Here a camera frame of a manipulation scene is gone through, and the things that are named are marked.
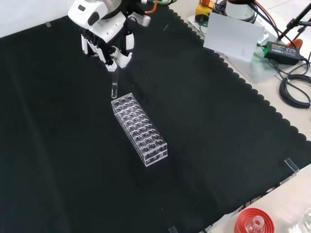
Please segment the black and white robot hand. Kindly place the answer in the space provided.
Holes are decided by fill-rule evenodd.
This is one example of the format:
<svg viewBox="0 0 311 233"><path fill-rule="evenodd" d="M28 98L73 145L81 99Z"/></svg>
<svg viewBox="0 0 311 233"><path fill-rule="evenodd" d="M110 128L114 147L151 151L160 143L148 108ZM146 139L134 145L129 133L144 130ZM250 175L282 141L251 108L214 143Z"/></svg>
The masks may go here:
<svg viewBox="0 0 311 233"><path fill-rule="evenodd" d="M75 0L68 11L69 18L81 28L83 53L99 57L109 72L128 65L135 44L121 4L122 1Z"/></svg>

